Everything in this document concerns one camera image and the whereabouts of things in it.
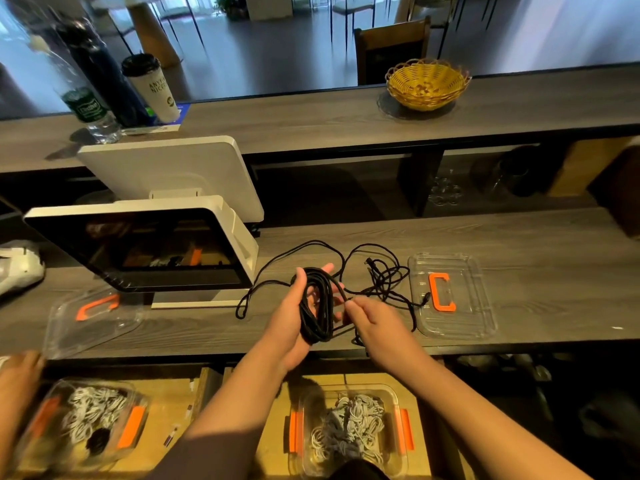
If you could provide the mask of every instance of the wooden counter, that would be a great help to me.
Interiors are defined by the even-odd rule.
[[[376,242],[401,262],[419,251],[474,257],[498,331],[485,340],[434,339],[416,331],[416,339],[433,353],[464,353],[496,344],[640,339],[640,244],[626,238],[604,209],[268,228],[259,239],[258,265],[309,239],[323,239],[343,253]],[[264,278],[289,280],[295,266],[329,261],[336,262],[330,251],[306,248],[275,263]],[[371,284],[362,261],[356,257],[350,263],[344,275],[347,287]],[[41,347],[52,304],[95,284],[83,267],[50,267],[43,283],[0,308],[0,355]],[[242,354],[260,337],[285,291],[279,286],[258,291],[244,321],[231,308],[149,311],[136,330],[75,358],[165,356],[169,362],[188,362],[195,355]],[[408,282],[399,291],[408,296]],[[407,312],[404,317],[410,325]],[[362,354],[352,338],[348,332],[314,350]]]
[[[404,153],[640,134],[640,64],[476,78],[450,112],[398,119],[379,108],[384,87],[193,104],[167,139],[225,134],[250,162],[354,152]],[[0,173],[81,166],[81,124],[72,115],[0,122]]]

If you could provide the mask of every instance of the green bottle label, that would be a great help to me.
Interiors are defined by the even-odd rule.
[[[98,102],[89,88],[69,91],[62,96],[62,101],[83,123],[92,123],[107,115],[107,110]]]

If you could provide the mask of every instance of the black cable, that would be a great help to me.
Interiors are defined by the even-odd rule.
[[[260,271],[255,277],[255,282],[252,288],[247,291],[246,295],[242,297],[238,305],[236,306],[236,318],[242,320],[245,318],[247,314],[247,309],[249,307],[249,300],[253,293],[258,291],[265,285],[268,284],[278,284],[283,286],[291,286],[291,283],[287,283],[280,280],[265,280],[263,282],[259,282],[260,275],[262,272],[270,266],[274,261],[288,257],[293,253],[298,252],[301,249],[304,249],[308,246],[322,246],[329,250],[332,250],[334,253],[340,256],[340,268],[337,272],[332,275],[329,275],[324,270],[318,267],[306,267],[305,272],[307,274],[307,284],[310,287],[313,287],[315,293],[317,294],[317,313],[316,316],[313,315],[311,309],[309,309],[307,298],[304,297],[300,301],[300,318],[302,321],[302,325],[300,327],[300,333],[302,337],[309,343],[315,344],[316,342],[327,342],[333,336],[333,291],[332,284],[335,284],[339,290],[340,295],[346,301],[346,293],[354,294],[354,295],[363,295],[363,296],[377,296],[381,301],[387,303],[388,301],[395,302],[389,303],[391,306],[395,306],[396,308],[400,308],[402,310],[408,310],[411,314],[413,327],[412,331],[415,331],[417,328],[417,318],[415,316],[415,311],[413,309],[414,306],[424,306],[429,298],[431,297],[431,293],[427,293],[421,303],[414,303],[409,298],[406,298],[404,295],[394,291],[394,288],[402,282],[409,275],[409,268],[407,266],[402,266],[400,261],[396,257],[396,255],[389,250],[388,248],[380,245],[373,244],[370,242],[366,242],[364,244],[360,244],[356,246],[351,252],[347,255],[347,258],[337,250],[336,248],[330,246],[324,241],[320,241],[319,239],[313,239],[311,241],[303,242],[302,244],[292,248],[288,251],[285,251],[276,257],[270,259],[267,264],[262,266]],[[392,265],[388,266],[386,262],[384,262],[380,258],[372,259],[371,257],[367,258],[365,263],[369,266],[369,275],[371,276],[372,285],[368,288],[364,288],[364,290],[355,291],[349,290],[348,288],[344,288],[344,291],[340,287],[340,282],[342,281],[342,276],[344,274],[344,270],[347,266],[349,259],[353,257],[353,255],[357,252],[370,252],[374,253],[374,251],[363,251],[362,249],[365,247],[371,248],[380,248],[387,253],[387,256],[391,258]],[[355,343],[358,345],[362,345],[362,341],[358,336],[358,331],[355,331]]]

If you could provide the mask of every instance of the yellow basket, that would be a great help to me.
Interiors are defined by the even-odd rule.
[[[416,111],[433,111],[457,99],[471,76],[443,61],[411,59],[391,67],[385,79],[389,94],[400,104]]]

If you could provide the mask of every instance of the monitor screen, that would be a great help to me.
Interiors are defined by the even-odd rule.
[[[251,286],[208,209],[31,217],[27,222],[122,291]]]

